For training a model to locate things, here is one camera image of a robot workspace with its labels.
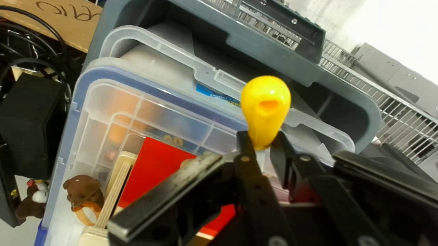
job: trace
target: wire rack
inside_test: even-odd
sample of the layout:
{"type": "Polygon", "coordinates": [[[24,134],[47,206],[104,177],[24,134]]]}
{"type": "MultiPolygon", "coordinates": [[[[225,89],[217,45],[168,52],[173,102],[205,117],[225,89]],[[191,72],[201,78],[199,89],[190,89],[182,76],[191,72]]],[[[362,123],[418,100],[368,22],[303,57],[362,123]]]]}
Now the wire rack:
{"type": "Polygon", "coordinates": [[[387,143],[417,165],[438,162],[438,120],[395,95],[376,82],[349,68],[354,56],[331,41],[325,41],[321,68],[368,94],[381,112],[376,138],[387,143]]]}

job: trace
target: orange object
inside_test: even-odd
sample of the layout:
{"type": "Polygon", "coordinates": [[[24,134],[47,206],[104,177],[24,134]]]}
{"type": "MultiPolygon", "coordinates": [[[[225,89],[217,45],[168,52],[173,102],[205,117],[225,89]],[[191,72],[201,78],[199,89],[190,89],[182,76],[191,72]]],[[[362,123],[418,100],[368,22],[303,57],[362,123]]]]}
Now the orange object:
{"type": "Polygon", "coordinates": [[[83,208],[75,212],[75,214],[78,216],[82,224],[93,225],[95,218],[94,220],[89,218],[87,214],[83,212],[84,208],[90,209],[94,217],[97,218],[99,214],[101,206],[98,206],[94,202],[83,202],[83,208]]]}
{"type": "Polygon", "coordinates": [[[256,150],[271,145],[287,116],[290,104],[288,87],[276,76],[257,76],[243,86],[240,108],[256,150]]]}

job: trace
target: black cable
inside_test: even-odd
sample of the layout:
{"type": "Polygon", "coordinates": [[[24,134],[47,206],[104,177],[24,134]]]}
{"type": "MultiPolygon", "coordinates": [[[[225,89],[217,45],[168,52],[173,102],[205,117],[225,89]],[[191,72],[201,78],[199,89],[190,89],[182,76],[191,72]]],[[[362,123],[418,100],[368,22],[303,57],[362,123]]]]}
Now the black cable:
{"type": "Polygon", "coordinates": [[[0,42],[0,48],[2,48],[4,50],[8,50],[9,53],[13,53],[15,56],[20,56],[20,57],[26,57],[24,54],[19,53],[17,50],[15,50],[13,48],[0,42]]]}
{"type": "Polygon", "coordinates": [[[20,31],[20,33],[26,33],[27,35],[30,35],[31,38],[37,39],[38,42],[41,42],[43,46],[47,48],[47,50],[50,50],[50,53],[53,54],[53,57],[56,59],[57,63],[61,63],[60,56],[57,54],[57,52],[53,49],[52,45],[49,45],[42,37],[39,37],[38,34],[28,31],[27,29],[15,24],[15,23],[0,23],[0,27],[4,26],[9,30],[15,30],[15,31],[20,31]]]}
{"type": "Polygon", "coordinates": [[[26,38],[26,37],[20,35],[20,34],[17,34],[17,33],[15,33],[15,31],[8,31],[6,35],[12,35],[12,37],[15,37],[15,38],[17,38],[17,39],[21,39],[21,41],[24,41],[24,42],[28,42],[30,45],[32,45],[32,46],[37,48],[38,50],[50,53],[50,52],[45,50],[45,49],[43,49],[38,42],[35,42],[34,39],[26,38]]]}
{"type": "Polygon", "coordinates": [[[13,24],[13,23],[1,23],[1,26],[8,26],[11,29],[15,29],[15,30],[20,30],[23,33],[26,33],[27,35],[35,38],[37,41],[39,41],[43,46],[47,48],[47,50],[50,50],[50,53],[53,54],[53,61],[54,64],[50,64],[45,60],[37,60],[37,59],[17,59],[17,60],[13,60],[11,61],[2,72],[0,72],[0,93],[1,94],[5,94],[4,91],[1,91],[1,87],[2,87],[2,80],[5,79],[5,75],[6,75],[6,71],[12,67],[12,65],[17,65],[17,64],[23,64],[23,63],[30,63],[30,64],[41,64],[41,65],[45,65],[45,67],[50,67],[56,74],[57,74],[57,78],[63,82],[63,85],[65,86],[67,89],[67,94],[65,97],[71,97],[71,89],[69,89],[69,85],[67,82],[67,78],[71,78],[72,76],[72,71],[68,70],[68,61],[67,61],[67,44],[65,41],[63,39],[63,37],[56,31],[56,29],[53,29],[53,26],[50,26],[47,22],[45,22],[43,19],[38,18],[37,15],[28,12],[28,11],[24,11],[24,9],[20,9],[20,8],[15,8],[15,7],[8,7],[8,5],[0,5],[0,11],[11,11],[11,12],[16,12],[16,13],[21,13],[27,18],[31,18],[32,20],[38,22],[39,24],[42,24],[46,30],[49,30],[54,38],[60,42],[61,45],[61,54],[63,57],[60,57],[57,54],[57,52],[52,48],[52,45],[49,45],[45,39],[42,39],[39,35],[37,35],[34,31],[30,31],[21,26],[17,26],[17,24],[13,24]]]}
{"type": "Polygon", "coordinates": [[[15,7],[9,7],[9,5],[0,5],[0,11],[11,11],[11,12],[21,13],[21,15],[38,22],[39,24],[42,24],[46,30],[49,30],[56,37],[56,39],[61,45],[63,53],[67,54],[67,44],[65,44],[64,38],[56,31],[56,29],[53,29],[53,26],[50,26],[43,19],[38,18],[37,15],[34,15],[34,13],[31,13],[28,11],[24,11],[24,9],[20,9],[20,8],[15,8],[15,7]]]}

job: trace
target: cardboard box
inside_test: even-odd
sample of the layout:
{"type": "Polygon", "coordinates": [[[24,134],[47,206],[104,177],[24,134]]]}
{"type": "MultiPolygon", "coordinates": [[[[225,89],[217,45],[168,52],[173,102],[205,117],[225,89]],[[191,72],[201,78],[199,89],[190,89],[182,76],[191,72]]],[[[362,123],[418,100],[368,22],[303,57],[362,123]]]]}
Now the cardboard box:
{"type": "MultiPolygon", "coordinates": [[[[60,33],[67,45],[84,53],[101,15],[101,7],[87,0],[1,0],[1,5],[20,8],[39,16],[60,33]]],[[[24,15],[1,9],[0,16],[54,38],[43,26],[24,15]]]]}

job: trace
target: yellow handle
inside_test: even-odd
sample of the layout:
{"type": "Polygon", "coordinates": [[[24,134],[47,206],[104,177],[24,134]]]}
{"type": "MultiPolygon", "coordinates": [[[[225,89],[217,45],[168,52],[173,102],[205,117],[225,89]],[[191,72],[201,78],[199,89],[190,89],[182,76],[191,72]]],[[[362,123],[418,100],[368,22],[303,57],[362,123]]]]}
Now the yellow handle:
{"type": "Polygon", "coordinates": [[[256,150],[271,145],[287,116],[290,101],[288,87],[276,76],[257,76],[243,86],[240,108],[256,150]]]}

